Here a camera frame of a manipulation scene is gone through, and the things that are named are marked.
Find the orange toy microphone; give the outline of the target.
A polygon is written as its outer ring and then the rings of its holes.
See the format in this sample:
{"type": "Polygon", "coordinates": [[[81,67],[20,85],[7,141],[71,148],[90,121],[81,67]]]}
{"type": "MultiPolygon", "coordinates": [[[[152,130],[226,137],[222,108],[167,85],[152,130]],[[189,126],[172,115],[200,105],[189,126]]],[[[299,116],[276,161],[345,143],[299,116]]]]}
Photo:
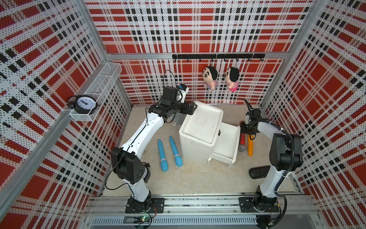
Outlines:
{"type": "Polygon", "coordinates": [[[248,155],[249,156],[253,156],[253,153],[254,153],[254,141],[253,141],[251,135],[248,135],[247,150],[248,150],[248,155]]]}

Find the red glitter toy microphone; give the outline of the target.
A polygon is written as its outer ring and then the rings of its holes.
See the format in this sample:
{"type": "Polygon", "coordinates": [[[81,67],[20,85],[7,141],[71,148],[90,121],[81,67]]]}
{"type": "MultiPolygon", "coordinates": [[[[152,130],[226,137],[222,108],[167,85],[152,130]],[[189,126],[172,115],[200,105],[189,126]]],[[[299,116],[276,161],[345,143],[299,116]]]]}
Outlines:
{"type": "Polygon", "coordinates": [[[239,147],[238,147],[239,152],[247,151],[246,134],[244,133],[245,124],[246,124],[245,121],[241,121],[239,124],[239,126],[240,126],[240,138],[239,138],[239,147]]]}

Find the white plastic drawer cabinet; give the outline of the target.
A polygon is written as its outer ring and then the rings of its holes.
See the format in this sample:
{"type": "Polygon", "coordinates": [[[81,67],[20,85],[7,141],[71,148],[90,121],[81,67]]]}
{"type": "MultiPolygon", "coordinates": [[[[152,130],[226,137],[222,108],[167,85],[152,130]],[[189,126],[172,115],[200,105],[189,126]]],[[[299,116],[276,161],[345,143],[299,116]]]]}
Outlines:
{"type": "Polygon", "coordinates": [[[187,115],[179,130],[181,155],[184,160],[207,165],[218,137],[224,112],[199,101],[192,115],[187,115]]]}

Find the white drawer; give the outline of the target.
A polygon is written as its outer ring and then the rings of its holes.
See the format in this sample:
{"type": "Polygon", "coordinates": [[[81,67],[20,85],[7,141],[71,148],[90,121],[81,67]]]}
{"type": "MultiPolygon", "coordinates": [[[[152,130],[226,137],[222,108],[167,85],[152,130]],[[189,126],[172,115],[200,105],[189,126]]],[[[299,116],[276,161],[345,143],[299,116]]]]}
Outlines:
{"type": "Polygon", "coordinates": [[[221,135],[217,137],[210,159],[228,164],[230,167],[236,162],[240,127],[221,123],[221,135]]]}

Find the blue toy microphone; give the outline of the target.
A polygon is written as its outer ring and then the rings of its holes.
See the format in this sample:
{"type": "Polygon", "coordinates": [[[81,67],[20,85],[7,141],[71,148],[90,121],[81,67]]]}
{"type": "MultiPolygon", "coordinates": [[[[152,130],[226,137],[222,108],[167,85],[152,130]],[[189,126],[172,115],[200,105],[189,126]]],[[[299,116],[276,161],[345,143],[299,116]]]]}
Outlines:
{"type": "Polygon", "coordinates": [[[159,149],[159,156],[160,156],[160,164],[162,172],[167,172],[169,170],[168,162],[166,160],[164,146],[161,139],[158,139],[158,149],[159,149]]]}
{"type": "Polygon", "coordinates": [[[174,155],[174,161],[176,163],[176,166],[177,167],[181,167],[183,166],[183,160],[178,152],[178,148],[175,144],[175,141],[173,139],[172,136],[169,136],[169,142],[170,142],[170,145],[171,145],[171,148],[172,148],[172,151],[173,151],[173,155],[174,155]]]}

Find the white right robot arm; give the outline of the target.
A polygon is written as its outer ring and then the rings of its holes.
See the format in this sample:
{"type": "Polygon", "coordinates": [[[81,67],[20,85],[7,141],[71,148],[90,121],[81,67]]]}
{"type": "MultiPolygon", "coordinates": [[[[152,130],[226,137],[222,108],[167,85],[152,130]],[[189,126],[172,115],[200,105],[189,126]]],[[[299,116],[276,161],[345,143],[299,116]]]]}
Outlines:
{"type": "Polygon", "coordinates": [[[253,198],[239,199],[242,212],[278,212],[278,190],[288,175],[303,164],[301,137],[290,134],[269,119],[261,116],[259,108],[253,108],[245,101],[248,112],[246,120],[240,125],[241,133],[254,140],[256,134],[262,133],[271,141],[269,151],[269,166],[252,168],[249,174],[252,178],[265,177],[264,182],[257,187],[253,198]]]}

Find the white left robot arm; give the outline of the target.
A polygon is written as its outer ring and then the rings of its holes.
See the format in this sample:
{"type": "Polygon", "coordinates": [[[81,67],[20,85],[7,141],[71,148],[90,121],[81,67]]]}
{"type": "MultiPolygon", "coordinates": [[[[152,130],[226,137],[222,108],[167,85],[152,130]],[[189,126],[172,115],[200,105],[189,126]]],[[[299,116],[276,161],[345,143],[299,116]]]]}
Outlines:
{"type": "Polygon", "coordinates": [[[161,98],[145,111],[145,120],[133,136],[111,152],[112,172],[130,189],[128,205],[137,212],[148,212],[153,206],[151,192],[146,187],[151,173],[147,163],[141,161],[143,152],[155,133],[172,122],[176,114],[194,114],[197,105],[185,101],[188,92],[185,84],[165,85],[161,98]]]}

